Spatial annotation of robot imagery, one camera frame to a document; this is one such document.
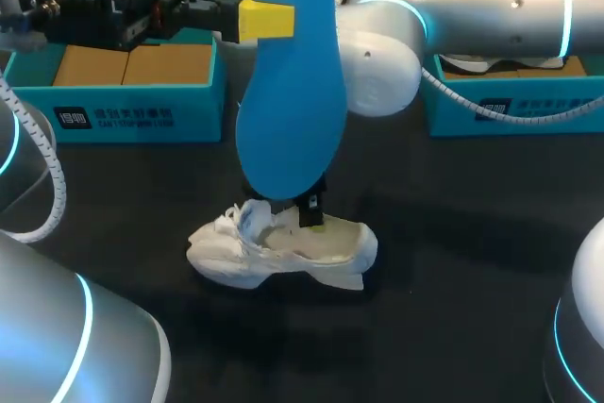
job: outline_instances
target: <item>shoe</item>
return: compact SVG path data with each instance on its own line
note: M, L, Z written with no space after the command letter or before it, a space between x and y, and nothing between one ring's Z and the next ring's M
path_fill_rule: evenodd
M365 224L325 215L321 230L301 228L297 208L274 215L259 200L229 208L189 243L187 259L202 276L248 290L273 274L307 272L324 285L360 291L378 252Z
M487 73L493 66L502 61L511 61L529 68L541 68L546 70L554 70L564 66L564 59L560 57L552 59L486 59L484 57L449 54L441 56L441 59L459 70L477 75Z

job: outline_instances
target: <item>yellow block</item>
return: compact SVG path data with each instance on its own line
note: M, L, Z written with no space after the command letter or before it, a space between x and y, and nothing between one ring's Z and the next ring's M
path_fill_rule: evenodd
M239 40L289 38L294 35L294 7L243 0L239 4Z

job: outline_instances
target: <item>black surface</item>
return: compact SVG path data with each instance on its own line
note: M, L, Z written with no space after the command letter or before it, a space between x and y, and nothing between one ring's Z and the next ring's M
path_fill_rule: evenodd
M61 147L68 209L37 248L158 318L173 352L170 402L539 402L545 332L604 215L603 145L435 141L420 103L351 117L325 208L380 240L364 294L299 276L255 292L197 277L186 238L243 202L231 139ZM3 226L37 225L48 195Z

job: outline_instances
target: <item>shoelace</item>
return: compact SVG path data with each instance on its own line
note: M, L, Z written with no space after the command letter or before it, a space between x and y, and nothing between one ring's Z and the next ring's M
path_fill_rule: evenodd
M237 224L241 217L241 209L237 204L225 211L225 214L214 221L214 230L218 233L225 233L235 239L239 238Z

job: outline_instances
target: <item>blue led light ring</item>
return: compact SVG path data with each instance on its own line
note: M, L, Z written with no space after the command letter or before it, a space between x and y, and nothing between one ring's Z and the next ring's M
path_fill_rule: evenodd
M573 0L564 0L564 24L562 25L562 42L559 58L566 57L570 44L570 31L573 24Z
M17 116L13 113L12 117L14 119L14 124L15 124L15 128L14 128L14 135L12 138L12 147L10 148L10 151L8 152L8 157L7 160L4 161L4 164L2 164L2 166L0 167L0 175L4 174L8 167L10 166L10 163L12 162L12 160L15 157L15 154L17 153L17 147L19 146L19 136L21 134L21 125L19 124L19 119L17 118Z
M84 300L86 303L86 313L84 315L84 328L82 329L82 337L79 341L79 345L77 346L77 351L75 352L74 361L72 362L71 367L69 367L69 371L65 376L62 384L57 391L55 397L51 400L50 403L61 403L69 390L71 389L74 381L76 380L77 372L79 371L79 367L82 365L82 361L84 361L84 355L86 354L86 349L88 348L88 342L91 339L92 332L92 295L91 289L86 283L86 280L82 278L79 274L76 274L80 283L82 284L82 289L84 290Z
M417 10L417 8L414 7L412 4L410 4L409 2L405 2L404 0L360 0L359 3L366 4L368 2L390 2L391 4L397 4L400 7L408 9L411 13L413 13L415 15L415 17L417 19L419 19L419 22L421 23L422 27L424 28L424 35L426 36L426 38L428 37L428 25L426 24L426 20L422 16L422 13L420 13Z
M564 355L562 354L562 350L560 349L560 342L558 340L558 310L560 308L560 301L558 302L558 306L556 306L556 314L554 315L554 341L556 342L556 349L558 349L558 356L560 356L560 361L562 362L562 366L564 367L564 370L566 370L566 373L568 374L568 376L571 378L571 380L573 381L573 383L575 384L575 386L577 386L577 389L580 390L580 392L583 394L583 396L585 396L585 398L587 398L591 403L597 403L588 393L585 389L583 389L583 386L581 386L579 384L579 381L575 378L575 375L573 375L573 372L570 371L570 368L568 367L568 364L566 363L566 360L564 359Z

